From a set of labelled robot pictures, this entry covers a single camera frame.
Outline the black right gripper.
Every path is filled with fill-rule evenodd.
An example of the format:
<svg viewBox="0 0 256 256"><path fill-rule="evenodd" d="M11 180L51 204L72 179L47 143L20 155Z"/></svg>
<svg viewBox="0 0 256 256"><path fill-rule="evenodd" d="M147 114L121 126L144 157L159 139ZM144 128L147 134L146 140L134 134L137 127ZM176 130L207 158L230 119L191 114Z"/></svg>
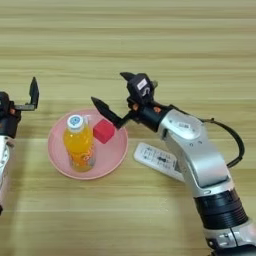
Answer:
<svg viewBox="0 0 256 256"><path fill-rule="evenodd" d="M121 72L120 75L127 81L132 82L136 75L131 72ZM131 109L123 118L119 117L102 100L92 97L93 104L98 112L110 121L117 129L123 127L130 119L137 123L145 125L153 132L157 132L159 125L167 113L173 109L172 105L165 106L155 101L146 104L137 103L128 98L128 107Z"/></svg>

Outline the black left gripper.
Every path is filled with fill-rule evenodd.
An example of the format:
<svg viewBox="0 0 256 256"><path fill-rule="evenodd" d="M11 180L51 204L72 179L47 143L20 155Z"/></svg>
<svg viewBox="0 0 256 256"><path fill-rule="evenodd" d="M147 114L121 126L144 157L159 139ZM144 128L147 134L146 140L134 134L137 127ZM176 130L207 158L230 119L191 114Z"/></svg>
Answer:
<svg viewBox="0 0 256 256"><path fill-rule="evenodd" d="M18 124L21 121L21 111L35 111L39 103L39 87L36 78L33 78L29 90L30 102L16 105L10 101L7 110L0 108L0 135L16 137Z"/></svg>

